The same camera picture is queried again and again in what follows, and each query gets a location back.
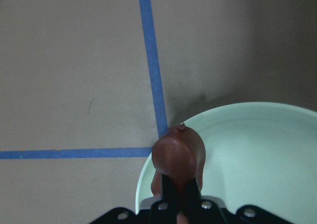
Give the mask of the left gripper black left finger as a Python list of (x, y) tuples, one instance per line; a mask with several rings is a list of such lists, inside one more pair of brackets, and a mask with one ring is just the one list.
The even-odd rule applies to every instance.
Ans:
[(177, 214), (179, 212), (179, 194), (173, 181), (167, 176), (162, 175), (162, 202), (160, 204), (160, 213), (163, 215), (164, 224), (176, 224)]

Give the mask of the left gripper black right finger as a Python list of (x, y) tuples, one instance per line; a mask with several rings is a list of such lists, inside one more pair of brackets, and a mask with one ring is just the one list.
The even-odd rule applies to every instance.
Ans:
[(201, 193), (196, 179), (190, 180), (184, 191), (183, 213), (189, 224), (194, 224), (198, 220), (199, 207), (201, 203)]

